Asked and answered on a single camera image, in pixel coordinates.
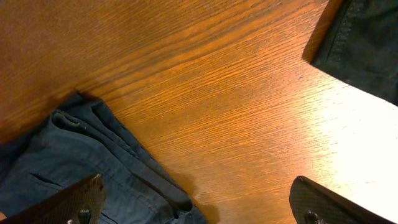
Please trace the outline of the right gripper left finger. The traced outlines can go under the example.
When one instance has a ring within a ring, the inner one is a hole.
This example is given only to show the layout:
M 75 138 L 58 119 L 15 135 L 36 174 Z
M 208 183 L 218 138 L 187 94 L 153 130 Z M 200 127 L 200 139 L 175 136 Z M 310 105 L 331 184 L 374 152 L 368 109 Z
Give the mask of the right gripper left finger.
M 106 200 L 99 174 L 67 187 L 24 211 L 1 220 L 1 224 L 96 224 Z

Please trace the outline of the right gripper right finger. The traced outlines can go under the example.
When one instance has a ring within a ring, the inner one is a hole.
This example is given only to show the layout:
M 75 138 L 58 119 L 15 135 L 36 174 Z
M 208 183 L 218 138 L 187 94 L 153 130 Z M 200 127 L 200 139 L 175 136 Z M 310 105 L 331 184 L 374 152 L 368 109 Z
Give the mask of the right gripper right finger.
M 289 203 L 298 224 L 394 224 L 305 176 L 294 179 Z

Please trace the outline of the navy blue shorts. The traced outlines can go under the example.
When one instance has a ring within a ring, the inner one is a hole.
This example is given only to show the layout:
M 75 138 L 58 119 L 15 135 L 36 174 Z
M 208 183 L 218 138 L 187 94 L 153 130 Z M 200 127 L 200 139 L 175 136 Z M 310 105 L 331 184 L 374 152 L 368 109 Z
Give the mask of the navy blue shorts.
M 106 103 L 81 93 L 1 146 L 1 212 L 13 216 L 93 174 L 106 191 L 100 223 L 206 222 Z

